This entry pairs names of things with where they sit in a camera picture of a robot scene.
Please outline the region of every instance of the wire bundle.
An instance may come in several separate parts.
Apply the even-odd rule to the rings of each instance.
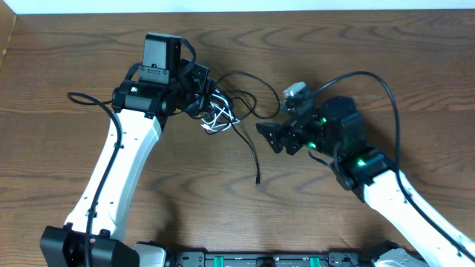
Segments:
[[[231,123],[229,122],[233,124],[240,122],[232,111],[231,100],[221,92],[218,86],[214,88],[214,92],[209,100],[209,107],[212,109],[212,112],[201,117],[201,120],[204,122],[201,127],[205,129],[207,134],[220,133],[221,131],[228,130],[231,127]]]

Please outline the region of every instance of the green led light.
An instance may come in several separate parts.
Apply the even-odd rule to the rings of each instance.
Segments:
[[[358,166],[365,166],[366,162],[363,161],[363,159],[358,160]]]

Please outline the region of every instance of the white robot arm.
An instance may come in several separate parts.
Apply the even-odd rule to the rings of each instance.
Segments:
[[[110,231],[110,238],[123,241],[135,187],[148,154],[160,138],[162,129],[156,117],[145,118],[143,112],[124,109],[116,113],[116,117],[122,128],[122,147],[100,194],[91,233],[99,235],[101,230],[107,230]],[[88,186],[66,219],[65,224],[72,224],[73,231],[86,232],[88,210],[116,140],[116,128],[111,122],[107,140]]]
[[[437,212],[407,181],[400,171],[402,184],[410,192],[416,204],[446,233],[475,254],[474,242],[453,227]],[[364,186],[364,201],[388,219],[414,248],[424,257],[429,266],[475,266],[466,255],[457,251],[434,229],[404,198],[393,171],[386,171],[373,178],[372,185]],[[406,263],[407,257],[380,259],[377,266],[419,266]]]

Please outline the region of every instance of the green connector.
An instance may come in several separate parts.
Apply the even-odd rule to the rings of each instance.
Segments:
[[[321,267],[320,265],[320,258],[319,257],[311,257],[310,258],[310,267]]]
[[[214,267],[224,267],[224,257],[214,257]]]

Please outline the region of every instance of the wooden table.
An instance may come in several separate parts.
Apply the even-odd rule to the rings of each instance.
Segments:
[[[0,265],[45,264],[42,232],[72,211],[109,123],[66,93],[110,99],[142,60],[147,32],[186,37],[213,77],[244,70],[278,92],[299,81],[317,88],[354,70],[377,73],[401,112],[402,170],[475,237],[475,11],[20,16],[0,74]],[[258,113],[275,108],[273,95],[245,77],[224,88],[255,93]],[[352,78],[323,97],[336,95],[353,96],[372,142],[392,156],[393,112],[380,85]],[[171,118],[143,169],[125,242],[316,251],[389,239],[411,248],[307,151],[274,154],[257,121],[240,129],[258,152],[259,187],[251,152],[233,131],[207,136],[187,115]]]

